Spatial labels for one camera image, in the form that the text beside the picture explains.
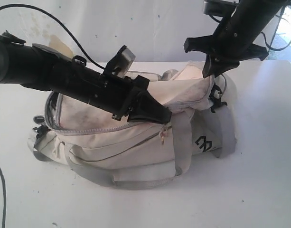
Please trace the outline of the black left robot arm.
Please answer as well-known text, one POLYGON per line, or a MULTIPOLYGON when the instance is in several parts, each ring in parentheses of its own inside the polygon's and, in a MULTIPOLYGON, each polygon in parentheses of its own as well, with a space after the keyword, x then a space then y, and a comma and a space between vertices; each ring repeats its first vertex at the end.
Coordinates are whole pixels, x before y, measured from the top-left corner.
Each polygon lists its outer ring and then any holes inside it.
POLYGON ((99 73, 82 56, 69 58, 41 45, 4 32, 0 35, 0 84, 19 84, 39 91, 54 91, 105 110, 113 119, 167 124, 171 111, 149 92, 149 79, 126 73, 135 55, 126 47, 99 73))

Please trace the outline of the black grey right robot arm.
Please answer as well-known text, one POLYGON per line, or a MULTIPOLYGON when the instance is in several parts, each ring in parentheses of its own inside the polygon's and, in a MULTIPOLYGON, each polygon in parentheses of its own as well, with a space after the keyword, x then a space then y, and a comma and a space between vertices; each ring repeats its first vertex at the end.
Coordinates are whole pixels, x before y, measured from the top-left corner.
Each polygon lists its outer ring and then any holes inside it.
POLYGON ((263 61, 268 51, 254 41, 286 4, 285 0, 242 0, 235 10, 223 16, 212 35, 187 38, 184 51, 206 54, 204 78, 237 68, 241 61, 254 58, 263 61))

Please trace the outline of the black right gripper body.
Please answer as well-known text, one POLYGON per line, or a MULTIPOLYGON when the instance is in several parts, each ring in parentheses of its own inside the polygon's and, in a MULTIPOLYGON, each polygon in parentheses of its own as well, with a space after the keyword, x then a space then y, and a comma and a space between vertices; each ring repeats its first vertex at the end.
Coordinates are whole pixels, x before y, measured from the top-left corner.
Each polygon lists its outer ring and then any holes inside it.
POLYGON ((268 14, 234 14, 223 19, 213 35, 187 38, 184 51, 199 51, 229 62, 264 60, 267 49, 253 42, 268 23, 268 14))

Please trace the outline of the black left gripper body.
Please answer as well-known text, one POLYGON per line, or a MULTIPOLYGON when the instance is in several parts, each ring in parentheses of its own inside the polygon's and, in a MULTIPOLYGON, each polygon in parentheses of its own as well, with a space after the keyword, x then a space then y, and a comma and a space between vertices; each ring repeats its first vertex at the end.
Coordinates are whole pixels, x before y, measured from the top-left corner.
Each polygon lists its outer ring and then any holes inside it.
POLYGON ((100 108, 118 120, 127 115, 140 91, 147 91, 149 79, 103 75, 78 63, 56 63, 51 70, 53 91, 100 108))

